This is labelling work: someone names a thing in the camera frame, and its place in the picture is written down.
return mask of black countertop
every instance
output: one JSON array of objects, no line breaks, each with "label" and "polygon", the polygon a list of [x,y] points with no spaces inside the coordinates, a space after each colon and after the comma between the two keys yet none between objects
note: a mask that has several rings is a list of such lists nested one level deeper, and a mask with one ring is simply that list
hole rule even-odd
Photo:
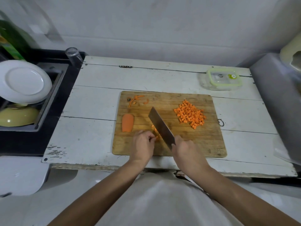
[{"label": "black countertop", "polygon": [[69,64],[45,121],[38,132],[0,131],[0,156],[43,156],[54,129],[69,98],[80,69],[71,66],[64,51],[33,49],[32,60]]}]

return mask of metal hinge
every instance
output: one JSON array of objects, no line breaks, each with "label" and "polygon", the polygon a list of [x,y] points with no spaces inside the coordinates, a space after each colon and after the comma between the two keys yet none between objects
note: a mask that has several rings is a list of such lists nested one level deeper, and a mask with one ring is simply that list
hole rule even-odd
[{"label": "metal hinge", "polygon": [[122,67],[122,68],[133,68],[132,66],[119,66],[119,67]]}]

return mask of wooden table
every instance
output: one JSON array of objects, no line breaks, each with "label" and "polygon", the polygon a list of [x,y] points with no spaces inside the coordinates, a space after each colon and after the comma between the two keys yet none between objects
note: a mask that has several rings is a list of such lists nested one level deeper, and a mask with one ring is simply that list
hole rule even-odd
[{"label": "wooden table", "polygon": [[[237,90],[206,90],[205,73],[217,67],[86,56],[42,161],[68,169],[122,166],[129,157],[113,155],[112,142],[123,90],[209,94],[224,121],[221,131],[228,153],[208,158],[213,168],[229,176],[297,176],[291,163],[273,155],[279,136],[249,69],[235,68],[243,82]],[[178,170],[172,157],[153,157],[147,168]]]}]

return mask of wooden cutting board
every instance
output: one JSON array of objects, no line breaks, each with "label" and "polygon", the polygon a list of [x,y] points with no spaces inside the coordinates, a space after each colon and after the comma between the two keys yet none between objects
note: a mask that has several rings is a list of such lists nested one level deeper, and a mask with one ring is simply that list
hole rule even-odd
[{"label": "wooden cutting board", "polygon": [[[135,95],[144,95],[135,105],[128,108],[127,97],[133,98]],[[206,116],[205,124],[196,129],[189,124],[180,124],[177,115],[173,109],[177,108],[182,101],[186,99],[198,109],[204,110]],[[152,106],[160,114],[163,121],[169,127],[174,135],[180,135],[185,140],[192,140],[198,145],[205,157],[226,157],[226,147],[224,144],[219,122],[217,120],[214,104],[210,95],[204,94],[179,94],[179,93],[160,93],[160,92],[135,92],[122,91],[117,112],[117,121],[113,140],[114,155],[129,155],[129,149],[132,144],[132,137],[138,130],[152,130],[152,122],[148,114]],[[134,127],[130,133],[121,131],[122,116],[126,113],[134,116]],[[155,143],[154,156],[172,156],[170,149],[160,137]]]}]

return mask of knife blade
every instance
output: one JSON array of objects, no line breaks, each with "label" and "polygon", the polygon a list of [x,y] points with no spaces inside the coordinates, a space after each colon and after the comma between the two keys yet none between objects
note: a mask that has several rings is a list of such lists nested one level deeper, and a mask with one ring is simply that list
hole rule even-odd
[{"label": "knife blade", "polygon": [[159,132],[160,136],[162,137],[168,148],[171,150],[171,144],[175,144],[175,137],[173,136],[172,132],[164,123],[164,121],[162,120],[159,113],[154,107],[151,108],[148,117]]}]

